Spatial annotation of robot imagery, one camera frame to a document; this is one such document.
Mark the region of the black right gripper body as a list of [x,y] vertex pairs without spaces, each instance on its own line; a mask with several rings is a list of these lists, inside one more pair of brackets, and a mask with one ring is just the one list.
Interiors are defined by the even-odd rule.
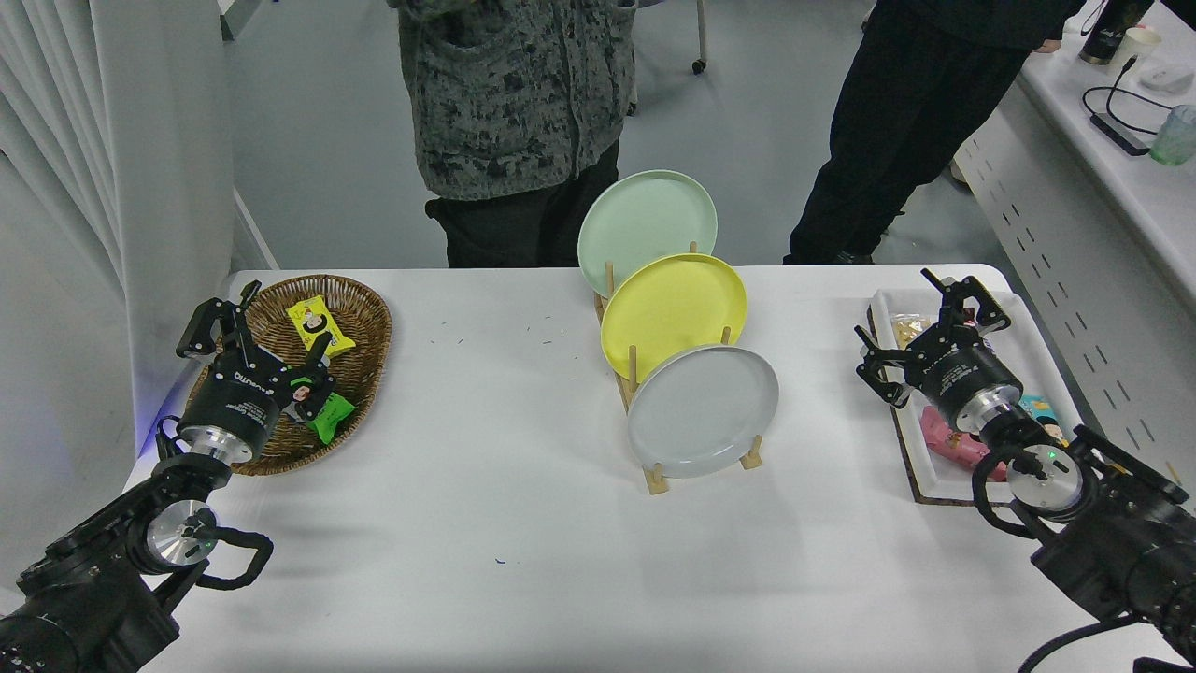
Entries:
[[965,345],[938,357],[919,390],[946,422],[990,422],[1015,408],[1023,383],[987,345]]

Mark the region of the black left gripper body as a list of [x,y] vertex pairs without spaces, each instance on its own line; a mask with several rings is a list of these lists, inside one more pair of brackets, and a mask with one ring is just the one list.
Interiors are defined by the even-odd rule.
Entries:
[[188,452],[260,455],[280,417],[277,388],[285,365],[270,351],[248,362],[239,354],[215,357],[185,408]]

